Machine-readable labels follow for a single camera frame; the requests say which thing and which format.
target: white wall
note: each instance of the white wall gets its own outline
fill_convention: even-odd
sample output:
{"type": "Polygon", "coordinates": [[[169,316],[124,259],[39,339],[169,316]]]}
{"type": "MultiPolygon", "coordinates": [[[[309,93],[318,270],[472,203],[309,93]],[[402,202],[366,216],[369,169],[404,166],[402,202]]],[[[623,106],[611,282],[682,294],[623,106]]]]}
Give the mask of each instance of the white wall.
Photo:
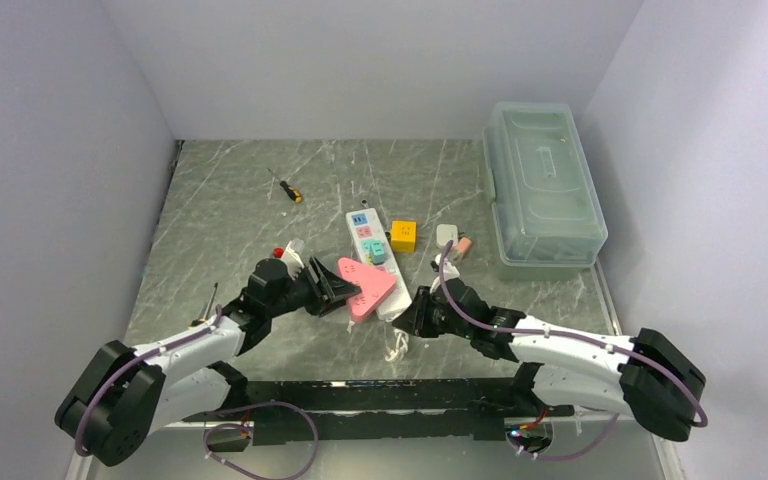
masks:
{"type": "Polygon", "coordinates": [[[642,0],[104,0],[177,138],[477,137],[578,114],[642,0]]]}
{"type": "Polygon", "coordinates": [[[768,478],[768,1],[645,2],[580,126],[627,333],[708,376],[688,477],[768,478]]]}
{"type": "Polygon", "coordinates": [[[54,413],[124,333],[173,151],[99,2],[0,2],[0,479],[63,478],[54,413]]]}

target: pink triangular power strip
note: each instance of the pink triangular power strip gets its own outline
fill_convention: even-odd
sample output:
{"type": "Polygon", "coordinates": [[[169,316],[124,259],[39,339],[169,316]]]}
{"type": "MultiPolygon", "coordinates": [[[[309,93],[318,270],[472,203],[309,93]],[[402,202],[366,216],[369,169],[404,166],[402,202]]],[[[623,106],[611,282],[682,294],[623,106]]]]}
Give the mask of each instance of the pink triangular power strip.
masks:
{"type": "Polygon", "coordinates": [[[395,275],[346,257],[337,260],[337,270],[343,280],[360,287],[359,294],[346,300],[355,323],[362,322],[378,308],[398,282],[395,275]]]}

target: gray marble table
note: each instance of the gray marble table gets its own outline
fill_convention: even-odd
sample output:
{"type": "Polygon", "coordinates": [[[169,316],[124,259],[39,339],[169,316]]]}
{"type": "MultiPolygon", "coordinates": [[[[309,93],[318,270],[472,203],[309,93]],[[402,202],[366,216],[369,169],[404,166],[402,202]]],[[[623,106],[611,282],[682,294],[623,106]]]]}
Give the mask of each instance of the gray marble table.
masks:
{"type": "MultiPolygon", "coordinates": [[[[464,281],[491,305],[526,311],[558,325],[612,333],[604,285],[595,270],[566,282],[495,278],[482,195],[480,141],[197,141],[184,144],[155,233],[126,341],[159,340],[186,328],[214,282],[218,300],[239,293],[258,260],[298,237],[304,256],[329,269],[353,249],[345,213],[366,199],[389,226],[413,220],[413,254],[397,254],[409,290],[430,285],[434,228],[453,223],[474,241],[460,264],[464,281]],[[267,171],[304,195],[294,204],[267,171]]],[[[231,364],[251,380],[345,380],[510,376],[516,365],[482,357],[463,339],[411,338],[398,362],[392,328],[371,317],[346,331],[345,309],[323,319],[294,312],[231,364]]]]}

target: screwdriver handle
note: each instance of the screwdriver handle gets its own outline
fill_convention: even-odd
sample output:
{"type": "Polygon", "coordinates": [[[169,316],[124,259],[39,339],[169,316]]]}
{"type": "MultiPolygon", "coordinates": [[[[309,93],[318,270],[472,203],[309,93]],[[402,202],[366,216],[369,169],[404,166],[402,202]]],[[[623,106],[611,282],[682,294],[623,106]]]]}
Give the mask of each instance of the screwdriver handle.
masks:
{"type": "Polygon", "coordinates": [[[296,203],[301,203],[301,201],[302,201],[302,194],[301,194],[301,193],[299,193],[299,191],[298,191],[298,190],[296,190],[295,188],[291,187],[291,186],[290,186],[290,185],[289,185],[289,184],[288,184],[286,181],[284,181],[284,180],[281,180],[281,181],[278,183],[278,185],[281,185],[281,188],[283,188],[283,189],[284,189],[284,191],[285,191],[285,192],[287,192],[287,196],[288,196],[288,197],[290,197],[290,200],[292,200],[292,201],[294,201],[294,202],[296,202],[296,203]]]}

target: yellow cube outlet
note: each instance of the yellow cube outlet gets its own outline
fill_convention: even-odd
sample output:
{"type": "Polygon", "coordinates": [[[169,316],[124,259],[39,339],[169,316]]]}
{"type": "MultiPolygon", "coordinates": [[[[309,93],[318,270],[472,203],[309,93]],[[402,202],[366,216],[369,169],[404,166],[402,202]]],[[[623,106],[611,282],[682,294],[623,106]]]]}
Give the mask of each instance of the yellow cube outlet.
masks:
{"type": "Polygon", "coordinates": [[[393,220],[390,247],[394,252],[413,253],[416,250],[416,222],[393,220]]]}

